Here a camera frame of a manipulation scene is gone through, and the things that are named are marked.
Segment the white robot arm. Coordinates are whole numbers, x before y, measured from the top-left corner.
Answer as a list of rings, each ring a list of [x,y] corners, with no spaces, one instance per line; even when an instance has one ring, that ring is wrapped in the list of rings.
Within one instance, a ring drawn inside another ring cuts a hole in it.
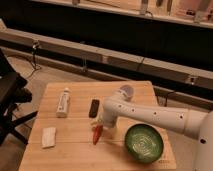
[[[213,129],[213,113],[137,105],[129,102],[129,99],[123,90],[105,98],[97,125],[113,128],[118,117],[125,117],[183,134],[197,140],[193,171],[213,171],[213,133],[210,132]]]

